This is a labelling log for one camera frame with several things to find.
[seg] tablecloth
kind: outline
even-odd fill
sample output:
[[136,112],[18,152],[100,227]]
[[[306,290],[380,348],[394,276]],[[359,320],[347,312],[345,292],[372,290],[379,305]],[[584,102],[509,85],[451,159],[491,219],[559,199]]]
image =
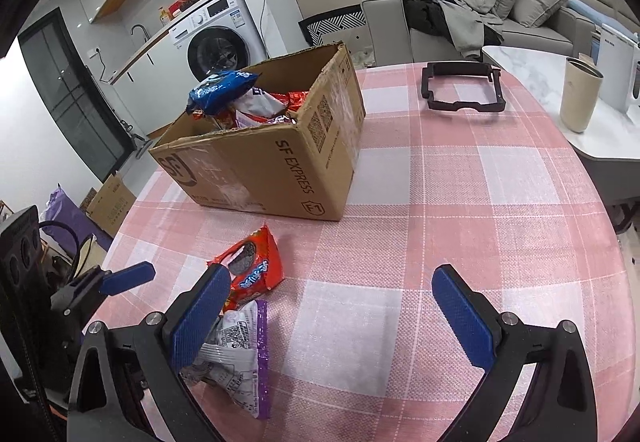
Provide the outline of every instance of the tablecloth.
[[[584,340],[600,440],[626,419],[634,319],[618,242],[593,184],[537,101],[502,74],[500,115],[429,110],[423,64],[358,72],[367,118],[340,222],[208,209],[164,171],[138,197],[104,268],[151,261],[153,282],[109,298],[109,327],[166,310],[206,261],[268,224],[286,280],[268,295],[271,418],[260,422],[222,390],[193,390],[233,441],[436,440],[482,370],[467,361],[431,295],[452,264],[498,311]],[[443,100],[482,100],[488,83],[437,78]],[[524,398],[526,366],[493,440]]]

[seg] kitchen faucet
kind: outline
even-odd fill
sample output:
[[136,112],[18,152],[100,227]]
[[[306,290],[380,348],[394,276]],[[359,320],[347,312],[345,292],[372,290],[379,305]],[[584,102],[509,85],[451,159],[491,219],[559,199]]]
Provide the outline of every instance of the kitchen faucet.
[[140,27],[140,28],[142,28],[142,31],[145,33],[145,43],[146,43],[146,42],[149,40],[149,34],[148,34],[148,32],[146,31],[146,28],[145,28],[145,27],[143,27],[143,25],[133,25],[133,26],[131,27],[131,35],[133,35],[133,30],[135,30],[135,28],[136,28],[136,27]]

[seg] metal screw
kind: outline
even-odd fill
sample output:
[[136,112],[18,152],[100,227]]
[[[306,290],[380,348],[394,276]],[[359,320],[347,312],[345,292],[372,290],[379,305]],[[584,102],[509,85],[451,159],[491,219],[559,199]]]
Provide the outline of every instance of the metal screw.
[[504,312],[500,317],[503,323],[510,326],[517,325],[519,321],[518,316],[513,312]]
[[572,334],[575,332],[575,330],[577,330],[577,328],[575,327],[575,324],[572,321],[570,321],[569,319],[565,319],[564,321],[562,321],[562,330]]
[[89,328],[87,328],[90,334],[97,334],[100,330],[102,330],[102,323],[100,321],[94,321],[89,325]]
[[149,326],[157,325],[160,321],[162,321],[162,314],[159,312],[151,312],[145,317],[145,323]]

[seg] cardboard box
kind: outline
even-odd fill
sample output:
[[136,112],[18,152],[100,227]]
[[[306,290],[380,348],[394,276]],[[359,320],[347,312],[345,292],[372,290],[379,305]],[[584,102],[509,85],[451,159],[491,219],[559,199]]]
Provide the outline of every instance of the cardboard box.
[[309,91],[296,124],[216,131],[183,113],[151,155],[200,205],[296,218],[342,217],[365,116],[342,43],[266,60],[266,91]]
[[115,237],[135,201],[121,178],[111,175],[87,206],[86,213],[104,232]]

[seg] beige tumbler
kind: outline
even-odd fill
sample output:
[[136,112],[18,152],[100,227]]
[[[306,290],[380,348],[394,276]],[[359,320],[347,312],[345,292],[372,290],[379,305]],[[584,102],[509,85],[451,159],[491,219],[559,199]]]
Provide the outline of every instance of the beige tumbler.
[[602,74],[593,66],[567,57],[560,118],[571,131],[582,133],[591,120],[602,84]]

